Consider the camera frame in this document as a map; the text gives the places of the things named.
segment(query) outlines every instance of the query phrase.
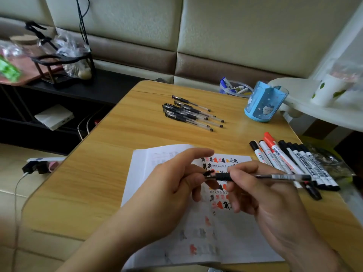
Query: white cup with green leaves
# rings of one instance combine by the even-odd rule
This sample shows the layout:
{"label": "white cup with green leaves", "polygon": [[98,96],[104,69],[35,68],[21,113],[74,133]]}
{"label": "white cup with green leaves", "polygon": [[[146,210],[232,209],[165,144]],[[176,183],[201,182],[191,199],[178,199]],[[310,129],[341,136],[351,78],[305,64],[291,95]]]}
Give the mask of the white cup with green leaves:
{"label": "white cup with green leaves", "polygon": [[310,102],[328,107],[359,80],[363,65],[351,61],[336,60],[333,67],[320,82]]}

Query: person's left hand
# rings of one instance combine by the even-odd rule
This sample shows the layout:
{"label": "person's left hand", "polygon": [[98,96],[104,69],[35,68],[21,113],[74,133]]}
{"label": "person's left hand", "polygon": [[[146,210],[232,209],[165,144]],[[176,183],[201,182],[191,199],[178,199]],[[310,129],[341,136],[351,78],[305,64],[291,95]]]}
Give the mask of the person's left hand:
{"label": "person's left hand", "polygon": [[[200,201],[205,170],[191,163],[213,154],[212,149],[191,148],[157,165],[120,209],[130,235],[135,235],[141,246],[161,239],[175,229],[187,208],[190,193],[194,201]],[[206,184],[213,189],[219,187],[212,180]]]}

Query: wooden table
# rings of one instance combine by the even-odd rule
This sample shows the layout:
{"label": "wooden table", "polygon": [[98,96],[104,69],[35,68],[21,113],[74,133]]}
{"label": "wooden table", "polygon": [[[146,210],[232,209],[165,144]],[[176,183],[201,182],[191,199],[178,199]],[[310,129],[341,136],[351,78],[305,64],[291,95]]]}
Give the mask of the wooden table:
{"label": "wooden table", "polygon": [[[177,95],[212,110],[224,128],[208,132],[166,118],[161,105]],[[86,239],[120,208],[134,149],[169,144],[210,147],[216,153],[249,155],[248,142],[269,131],[277,140],[300,142],[280,114],[270,123],[244,114],[246,99],[153,81],[138,83],[82,143],[51,174],[26,203],[23,224],[45,233]],[[363,271],[363,230],[336,192],[323,192],[316,202],[300,191],[309,215],[322,236],[355,271]],[[240,271],[288,271],[285,263],[223,265]]]}

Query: forearm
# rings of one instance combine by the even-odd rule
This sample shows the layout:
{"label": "forearm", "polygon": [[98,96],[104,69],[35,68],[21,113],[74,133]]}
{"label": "forearm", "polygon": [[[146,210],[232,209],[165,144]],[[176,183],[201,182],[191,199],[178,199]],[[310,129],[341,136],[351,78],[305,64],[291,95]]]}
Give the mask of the forearm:
{"label": "forearm", "polygon": [[292,253],[287,262],[292,272],[353,272],[325,242]]}
{"label": "forearm", "polygon": [[107,220],[57,272],[120,271],[128,258],[143,247],[132,235],[129,218],[121,209]]}

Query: person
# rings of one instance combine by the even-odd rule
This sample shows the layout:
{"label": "person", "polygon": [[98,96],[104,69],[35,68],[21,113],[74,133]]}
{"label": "person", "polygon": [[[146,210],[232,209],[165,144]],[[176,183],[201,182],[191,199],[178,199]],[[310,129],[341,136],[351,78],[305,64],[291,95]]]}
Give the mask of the person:
{"label": "person", "polygon": [[[57,271],[119,272],[134,252],[170,234],[187,209],[190,194],[196,202],[201,199],[205,170],[192,161],[213,154],[211,149],[192,148],[157,165],[131,199]],[[266,185],[250,175],[283,172],[258,161],[236,164],[228,172],[234,181],[226,186],[234,212],[255,216],[267,242],[293,272],[351,271],[319,235],[293,185]],[[216,181],[206,184],[219,187]]]}

